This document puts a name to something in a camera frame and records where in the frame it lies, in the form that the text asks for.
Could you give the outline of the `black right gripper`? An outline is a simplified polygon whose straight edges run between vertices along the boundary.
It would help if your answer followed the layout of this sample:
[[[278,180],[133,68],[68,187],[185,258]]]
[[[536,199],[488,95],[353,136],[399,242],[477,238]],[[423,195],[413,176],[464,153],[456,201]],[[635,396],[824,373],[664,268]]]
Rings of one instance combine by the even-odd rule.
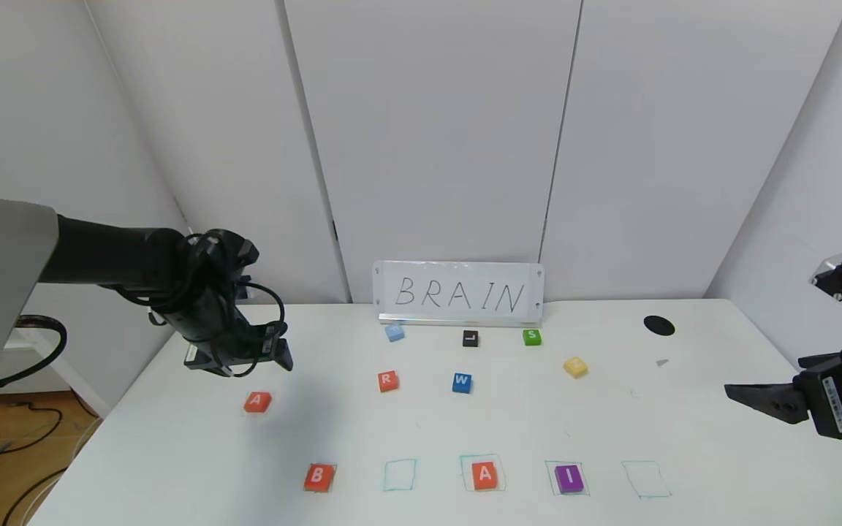
[[[842,350],[799,357],[798,365],[794,384],[724,385],[725,394],[789,425],[810,415],[819,435],[842,440]]]

